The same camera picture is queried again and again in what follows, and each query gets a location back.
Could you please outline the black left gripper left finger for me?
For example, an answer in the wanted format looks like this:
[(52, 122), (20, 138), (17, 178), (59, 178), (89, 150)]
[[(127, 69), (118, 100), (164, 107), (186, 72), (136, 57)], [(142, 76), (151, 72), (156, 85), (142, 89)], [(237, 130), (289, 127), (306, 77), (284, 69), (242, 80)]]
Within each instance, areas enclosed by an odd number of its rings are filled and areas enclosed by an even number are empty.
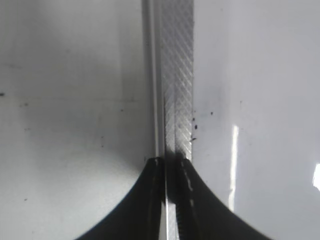
[(164, 198), (164, 160), (150, 158), (121, 202), (79, 240), (157, 240)]

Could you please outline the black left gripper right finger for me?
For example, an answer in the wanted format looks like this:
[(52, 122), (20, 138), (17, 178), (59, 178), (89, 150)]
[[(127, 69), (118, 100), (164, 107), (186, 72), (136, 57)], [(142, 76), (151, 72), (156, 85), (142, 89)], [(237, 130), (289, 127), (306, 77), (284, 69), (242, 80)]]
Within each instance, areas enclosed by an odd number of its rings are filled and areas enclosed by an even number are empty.
[(168, 199), (175, 204), (181, 240), (266, 240), (267, 236), (231, 212), (183, 157), (169, 160)]

